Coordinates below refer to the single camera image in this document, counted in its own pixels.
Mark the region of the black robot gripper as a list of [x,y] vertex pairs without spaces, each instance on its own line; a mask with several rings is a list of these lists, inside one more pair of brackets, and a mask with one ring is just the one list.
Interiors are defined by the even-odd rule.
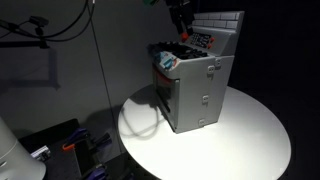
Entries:
[[192,1],[191,0],[165,0],[169,7],[172,23],[176,26],[177,32],[182,32],[180,18],[183,18],[183,23],[189,35],[193,34],[192,22],[194,20]]

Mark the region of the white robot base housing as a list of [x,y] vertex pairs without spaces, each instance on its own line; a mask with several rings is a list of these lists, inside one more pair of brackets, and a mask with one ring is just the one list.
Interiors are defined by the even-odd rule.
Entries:
[[46,166],[34,159],[0,118],[0,180],[43,180]]

